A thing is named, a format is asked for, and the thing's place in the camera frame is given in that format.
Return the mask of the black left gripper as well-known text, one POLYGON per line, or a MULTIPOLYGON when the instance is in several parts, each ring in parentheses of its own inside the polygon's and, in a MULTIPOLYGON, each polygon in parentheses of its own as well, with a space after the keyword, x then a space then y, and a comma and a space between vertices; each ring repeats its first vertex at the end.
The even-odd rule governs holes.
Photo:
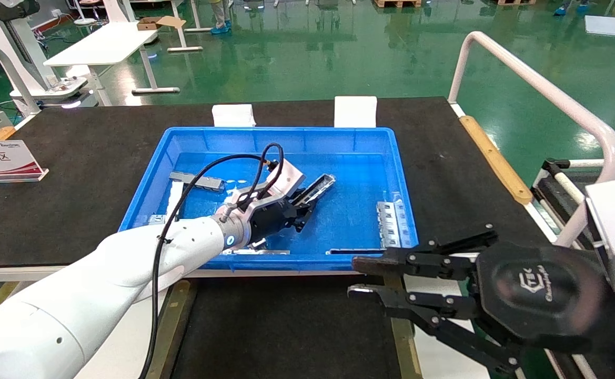
POLYGON ((302 232, 314 213, 315 205, 309 203, 317 192, 315 186, 310 186, 292 198, 264 207, 256 206, 250 217, 250 240, 263 240, 291 227, 298 233, 302 232))

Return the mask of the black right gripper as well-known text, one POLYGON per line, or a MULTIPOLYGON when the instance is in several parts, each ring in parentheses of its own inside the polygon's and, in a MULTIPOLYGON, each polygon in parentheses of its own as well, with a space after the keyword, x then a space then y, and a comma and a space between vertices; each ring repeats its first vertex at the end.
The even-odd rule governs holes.
MULTIPOLYGON (((478 290, 488 321, 521 345, 565 353, 591 351, 605 297, 605 278, 596 255, 555 245, 494 245, 497 240, 499 233, 492 225, 468 226, 437 234, 413 248, 387 248, 380 257, 355 256, 351 267, 378 276, 462 281, 475 266, 465 254, 480 253, 478 290)), ((500 375, 512 376, 520 367, 516 348, 497 345, 454 322, 475 321, 479 309, 472 297, 364 284, 350 286, 347 295, 379 303, 388 317, 410 321, 500 375)))

